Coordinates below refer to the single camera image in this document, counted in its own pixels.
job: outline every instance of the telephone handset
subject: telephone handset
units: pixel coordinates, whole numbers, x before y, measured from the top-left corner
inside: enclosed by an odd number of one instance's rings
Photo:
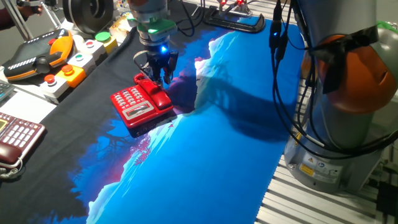
[[[111,95],[124,124],[135,128],[173,109],[167,94],[150,79],[140,73],[134,77],[137,85]]]

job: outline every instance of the telephone button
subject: telephone button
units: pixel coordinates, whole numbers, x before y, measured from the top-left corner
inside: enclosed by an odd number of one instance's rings
[[[17,146],[19,143],[21,142],[21,140],[17,139],[14,143],[15,146]]]

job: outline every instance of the white control box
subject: white control box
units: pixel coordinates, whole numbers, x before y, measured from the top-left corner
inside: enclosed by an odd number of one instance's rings
[[[90,75],[90,73],[97,67],[93,56],[82,53],[74,55],[68,61],[68,64],[82,68],[85,71],[86,76]]]
[[[77,45],[76,48],[80,53],[91,55],[97,66],[108,57],[104,44],[96,40],[87,40],[84,45]]]
[[[58,99],[69,88],[67,80],[55,75],[47,75],[44,80],[40,85],[44,97],[51,102],[60,103]]]

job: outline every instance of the green light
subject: green light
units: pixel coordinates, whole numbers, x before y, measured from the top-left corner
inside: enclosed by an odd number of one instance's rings
[[[156,30],[156,29],[149,29],[148,30],[148,33],[150,33],[150,34],[153,34],[153,33],[156,33],[158,30]]]

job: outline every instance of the keypad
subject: keypad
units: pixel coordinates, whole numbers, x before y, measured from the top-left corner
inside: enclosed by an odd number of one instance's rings
[[[114,95],[114,100],[116,100],[117,104],[122,109],[126,109],[132,105],[140,103],[142,100],[144,100],[141,98],[141,93],[139,93],[139,91],[135,87],[129,88],[127,90],[122,90]]]
[[[23,124],[26,126],[17,124],[12,127],[11,130],[6,134],[6,136],[3,137],[2,141],[4,143],[12,144],[18,147],[24,147],[27,141],[29,141],[32,135],[35,133],[34,129],[38,128],[36,124],[31,124],[26,121],[19,122],[19,124]]]

